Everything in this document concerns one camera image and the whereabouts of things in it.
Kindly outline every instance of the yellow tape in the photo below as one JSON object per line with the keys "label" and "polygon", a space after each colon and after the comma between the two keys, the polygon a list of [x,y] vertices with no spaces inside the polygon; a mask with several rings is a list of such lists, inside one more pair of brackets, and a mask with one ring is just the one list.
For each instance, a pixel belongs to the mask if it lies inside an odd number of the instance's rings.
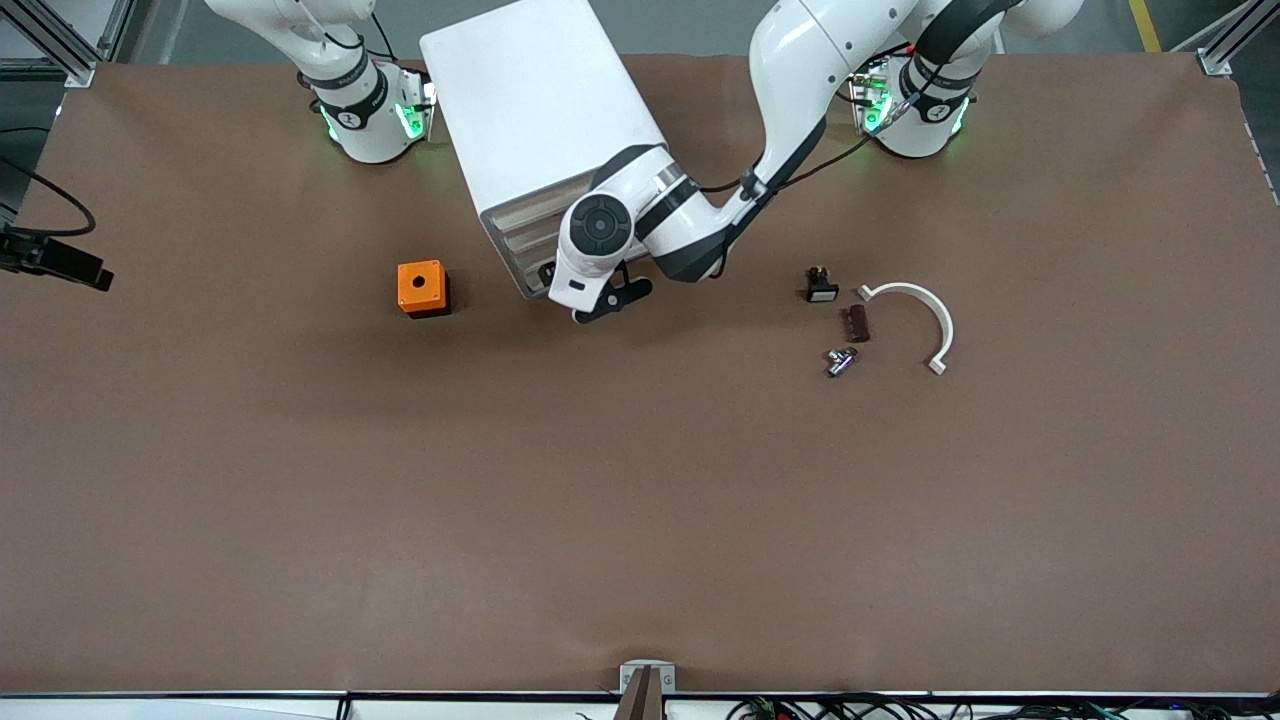
{"label": "yellow tape", "polygon": [[1160,37],[1156,35],[1156,26],[1151,22],[1147,0],[1129,0],[1129,10],[1133,12],[1133,22],[1138,26],[1142,49],[1147,53],[1160,53]]}

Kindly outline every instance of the brown tabletop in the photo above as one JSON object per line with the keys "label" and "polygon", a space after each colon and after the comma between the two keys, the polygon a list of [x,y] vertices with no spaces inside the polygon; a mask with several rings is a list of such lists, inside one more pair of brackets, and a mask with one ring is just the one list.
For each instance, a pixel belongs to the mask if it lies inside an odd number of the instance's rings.
{"label": "brown tabletop", "polygon": [[[755,159],[744,59],[628,65],[696,178]],[[293,74],[67,97],[41,170],[118,277],[0,278],[0,688],[1275,689],[1280,213],[1189,55],[993,58],[940,156],[860,152],[591,327],[521,300],[447,145],[348,161]],[[453,316],[394,305],[425,258]],[[946,375],[886,297],[827,379],[813,264],[936,291]]]}

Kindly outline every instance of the floor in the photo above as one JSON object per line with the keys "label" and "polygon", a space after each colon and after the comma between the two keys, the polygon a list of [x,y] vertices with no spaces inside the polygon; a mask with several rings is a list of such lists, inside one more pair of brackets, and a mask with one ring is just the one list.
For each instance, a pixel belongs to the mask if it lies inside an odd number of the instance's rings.
{"label": "floor", "polygon": [[[87,0],[109,5],[111,0]],[[417,38],[509,0],[381,0],[379,17],[392,46],[402,56],[420,56]],[[773,0],[594,0],[618,51],[681,53],[689,55],[744,54],[758,19]],[[1143,0],[1085,0],[1080,15],[1064,32],[1043,40],[1006,37],[1010,53],[1138,53],[1143,38],[1134,8]],[[1236,0],[1158,0],[1149,3],[1155,41],[1167,49],[1229,12]],[[283,56],[251,32],[216,17],[201,0],[151,0],[137,13],[136,63],[280,63]],[[371,24],[358,28],[376,45]],[[0,33],[0,58],[20,53],[6,47]],[[1280,23],[1274,24],[1233,63],[1261,154],[1280,172]],[[0,128],[47,126],[61,88],[54,81],[0,79]],[[0,135],[0,154],[35,163],[42,147],[40,133]],[[18,206],[24,178],[0,176],[0,201]]]}

